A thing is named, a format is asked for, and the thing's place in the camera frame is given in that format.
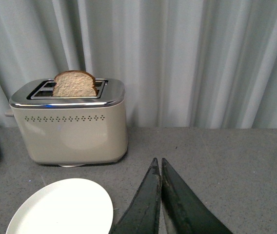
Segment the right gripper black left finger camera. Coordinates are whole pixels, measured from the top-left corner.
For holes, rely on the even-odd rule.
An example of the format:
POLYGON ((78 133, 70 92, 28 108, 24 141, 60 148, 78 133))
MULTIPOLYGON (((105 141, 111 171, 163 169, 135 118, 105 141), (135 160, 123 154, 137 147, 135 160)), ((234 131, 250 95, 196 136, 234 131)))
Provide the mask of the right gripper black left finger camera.
POLYGON ((157 234, 161 204, 161 176, 154 158, 128 209, 111 234, 157 234))

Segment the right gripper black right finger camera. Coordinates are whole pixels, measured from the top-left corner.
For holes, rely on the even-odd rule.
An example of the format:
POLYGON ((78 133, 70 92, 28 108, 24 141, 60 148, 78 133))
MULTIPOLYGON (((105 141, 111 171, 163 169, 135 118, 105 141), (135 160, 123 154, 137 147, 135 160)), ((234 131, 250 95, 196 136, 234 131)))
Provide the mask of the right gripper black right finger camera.
POLYGON ((161 199, 177 234, 230 234, 231 231, 201 202, 171 164, 162 159, 161 199))

